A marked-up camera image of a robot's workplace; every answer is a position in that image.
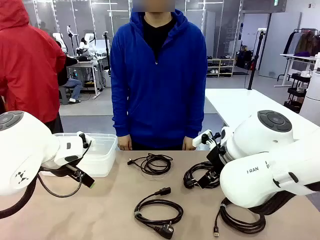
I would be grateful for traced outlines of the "person's right hand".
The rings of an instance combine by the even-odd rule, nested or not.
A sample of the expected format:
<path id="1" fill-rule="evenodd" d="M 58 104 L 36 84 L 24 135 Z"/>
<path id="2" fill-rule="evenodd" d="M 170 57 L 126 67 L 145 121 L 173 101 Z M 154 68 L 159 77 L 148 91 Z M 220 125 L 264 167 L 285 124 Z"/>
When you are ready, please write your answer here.
<path id="1" fill-rule="evenodd" d="M 117 138 L 117 145 L 122 151 L 131 151 L 133 149 L 131 136 L 129 134 L 125 136 L 119 136 Z"/>

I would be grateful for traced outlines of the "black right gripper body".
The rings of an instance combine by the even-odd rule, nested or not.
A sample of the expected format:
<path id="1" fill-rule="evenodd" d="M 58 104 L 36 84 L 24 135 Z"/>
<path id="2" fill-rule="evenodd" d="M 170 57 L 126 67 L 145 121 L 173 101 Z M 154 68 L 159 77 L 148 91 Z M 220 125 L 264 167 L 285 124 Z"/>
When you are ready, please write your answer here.
<path id="1" fill-rule="evenodd" d="M 227 164 L 224 155 L 225 155 L 225 147 L 216 145 L 206 156 L 209 162 L 212 164 L 213 172 L 221 173 L 224 166 Z"/>

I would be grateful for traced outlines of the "person's left hand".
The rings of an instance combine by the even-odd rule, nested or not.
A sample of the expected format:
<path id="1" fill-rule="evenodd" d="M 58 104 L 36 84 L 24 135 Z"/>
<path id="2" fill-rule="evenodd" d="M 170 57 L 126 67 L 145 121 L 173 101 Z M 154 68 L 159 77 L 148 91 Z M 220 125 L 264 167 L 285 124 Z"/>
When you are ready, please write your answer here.
<path id="1" fill-rule="evenodd" d="M 194 151 L 196 147 L 193 146 L 193 139 L 185 136 L 183 139 L 182 150 L 183 151 Z"/>

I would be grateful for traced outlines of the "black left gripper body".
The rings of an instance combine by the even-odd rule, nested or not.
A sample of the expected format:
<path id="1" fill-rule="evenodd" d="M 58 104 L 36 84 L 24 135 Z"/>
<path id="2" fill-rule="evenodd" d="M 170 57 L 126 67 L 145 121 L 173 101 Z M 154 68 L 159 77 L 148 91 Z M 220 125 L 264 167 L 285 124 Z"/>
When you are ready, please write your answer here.
<path id="1" fill-rule="evenodd" d="M 65 177 L 73 174 L 73 170 L 68 168 L 66 165 L 60 166 L 57 169 L 51 169 L 46 166 L 41 165 L 42 172 L 50 172 L 56 177 Z"/>

